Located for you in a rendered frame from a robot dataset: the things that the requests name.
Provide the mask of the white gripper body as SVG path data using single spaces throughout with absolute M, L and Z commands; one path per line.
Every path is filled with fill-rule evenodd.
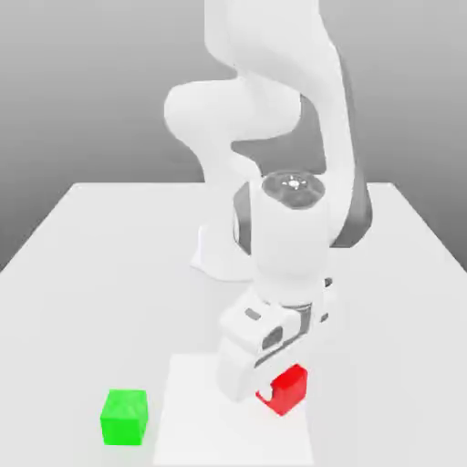
M 219 389 L 229 400 L 240 402 L 253 397 L 293 365 L 307 365 L 314 340 L 311 333 L 282 337 L 263 349 L 263 341 L 269 341 L 270 334 L 278 331 L 269 329 L 247 338 L 222 333 L 215 376 Z

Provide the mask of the small red cube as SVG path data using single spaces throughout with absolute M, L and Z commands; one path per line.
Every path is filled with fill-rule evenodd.
M 271 396 L 267 400 L 260 391 L 255 396 L 279 416 L 285 416 L 306 396 L 308 373 L 295 364 L 277 376 L 271 383 Z

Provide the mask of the small green cube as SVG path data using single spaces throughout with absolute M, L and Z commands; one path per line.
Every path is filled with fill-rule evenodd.
M 104 444 L 140 446 L 148 419 L 145 390 L 110 389 L 99 417 Z

